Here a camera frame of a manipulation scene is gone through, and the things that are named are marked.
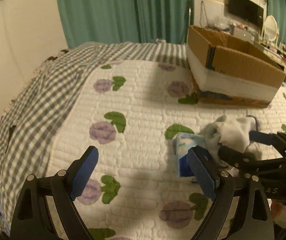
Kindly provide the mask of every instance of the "gray cloth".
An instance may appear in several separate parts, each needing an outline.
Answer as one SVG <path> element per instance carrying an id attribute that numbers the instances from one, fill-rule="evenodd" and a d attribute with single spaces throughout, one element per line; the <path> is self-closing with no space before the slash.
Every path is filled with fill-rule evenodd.
<path id="1" fill-rule="evenodd" d="M 72 109 L 86 78 L 101 64 L 125 59 L 168 62 L 187 67 L 183 45 L 127 42 L 80 46 L 55 60 L 33 79 L 0 121 L 3 230 L 7 225 L 11 227 L 16 200 L 25 178 L 31 173 L 37 177 L 45 176 L 53 136 Z M 9 129 L 13 125 L 16 128 L 8 145 Z"/>

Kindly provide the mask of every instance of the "brown cardboard box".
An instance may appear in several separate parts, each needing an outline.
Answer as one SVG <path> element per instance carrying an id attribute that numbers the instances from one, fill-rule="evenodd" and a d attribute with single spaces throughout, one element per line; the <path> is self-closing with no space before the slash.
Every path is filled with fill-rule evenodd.
<path id="1" fill-rule="evenodd" d="M 187 59 L 203 102 L 267 107 L 285 73 L 247 41 L 190 26 Z"/>

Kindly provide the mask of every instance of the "white quilted blanket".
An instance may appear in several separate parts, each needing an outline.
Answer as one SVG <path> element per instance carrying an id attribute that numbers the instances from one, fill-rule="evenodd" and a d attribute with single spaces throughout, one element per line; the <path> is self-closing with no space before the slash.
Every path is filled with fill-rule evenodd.
<path id="1" fill-rule="evenodd" d="M 249 114 L 263 132 L 286 132 L 285 87 L 267 109 L 196 104 L 192 92 L 190 71 L 164 63 L 110 62 L 88 77 L 55 137 L 47 176 L 66 169 L 89 145 L 99 149 L 99 162 L 75 201 L 95 239 L 193 236 L 211 201 L 198 185 L 176 177 L 171 139 L 177 131 L 198 133 L 222 114 Z M 270 147 L 261 149 L 263 158 L 277 156 Z M 222 236 L 232 218 L 233 211 Z M 59 236 L 67 239 L 57 214 L 53 220 Z"/>

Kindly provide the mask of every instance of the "metal screw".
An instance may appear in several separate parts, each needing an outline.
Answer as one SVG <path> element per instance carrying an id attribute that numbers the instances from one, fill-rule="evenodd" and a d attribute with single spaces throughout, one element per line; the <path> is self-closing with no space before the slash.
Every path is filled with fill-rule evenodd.
<path id="1" fill-rule="evenodd" d="M 221 171 L 221 175 L 225 178 L 228 177 L 229 173 L 227 171 Z"/>
<path id="2" fill-rule="evenodd" d="M 27 179 L 28 181 L 31 181 L 31 180 L 34 179 L 34 175 L 33 175 L 33 174 L 30 174 L 30 175 L 27 176 L 26 179 Z"/>
<path id="3" fill-rule="evenodd" d="M 59 172 L 58 172 L 58 176 L 64 176 L 66 174 L 66 170 L 60 170 Z"/>
<path id="4" fill-rule="evenodd" d="M 258 177 L 256 175 L 252 176 L 252 180 L 258 181 Z"/>

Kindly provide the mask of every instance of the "television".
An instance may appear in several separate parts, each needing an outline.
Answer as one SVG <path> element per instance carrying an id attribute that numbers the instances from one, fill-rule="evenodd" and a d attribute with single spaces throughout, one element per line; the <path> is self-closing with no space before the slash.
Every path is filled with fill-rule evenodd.
<path id="1" fill-rule="evenodd" d="M 250 0 L 229 0 L 228 13 L 238 16 L 261 28 L 264 9 Z"/>

